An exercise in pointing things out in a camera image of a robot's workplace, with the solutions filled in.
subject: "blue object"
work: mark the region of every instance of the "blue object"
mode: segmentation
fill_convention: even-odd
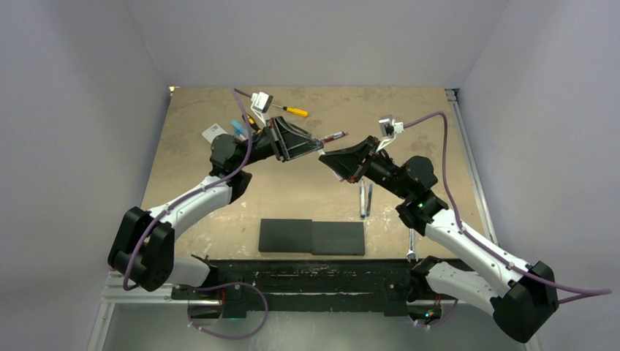
[[[246,126],[244,126],[241,122],[235,119],[235,120],[232,120],[230,124],[232,124],[232,127],[235,128],[235,130],[238,130],[244,137],[249,136]]]
[[[366,216],[370,217],[370,202],[372,201],[372,183],[368,186],[368,203],[366,203]]]

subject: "red marker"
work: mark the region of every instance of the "red marker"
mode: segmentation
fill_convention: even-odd
[[[324,137],[323,139],[321,139],[321,141],[325,144],[325,143],[329,143],[330,141],[340,139],[341,137],[346,137],[347,135],[349,135],[349,133],[347,132],[337,132],[337,133],[333,133],[331,135]]]

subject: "gray wall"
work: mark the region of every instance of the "gray wall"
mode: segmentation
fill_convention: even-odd
[[[0,350],[84,350],[169,93],[123,0],[0,7]]]
[[[459,94],[502,245],[616,291],[561,306],[544,350],[620,350],[618,18],[617,0],[511,1]]]
[[[458,87],[507,0],[128,0],[177,86]]]

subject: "screwdriver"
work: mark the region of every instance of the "screwdriver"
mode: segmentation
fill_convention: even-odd
[[[274,105],[274,104],[271,104],[271,106],[274,106],[274,107],[277,107],[277,108],[281,108],[282,110],[285,110],[288,113],[292,113],[293,115],[302,116],[302,117],[308,117],[308,112],[307,111],[300,110],[298,108],[287,107],[287,106],[279,106],[279,105]]]

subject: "yellow screwdriver handle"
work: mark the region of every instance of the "yellow screwdriver handle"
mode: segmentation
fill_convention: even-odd
[[[308,112],[304,110],[300,110],[298,108],[287,107],[287,112],[292,113],[293,115],[308,117]]]

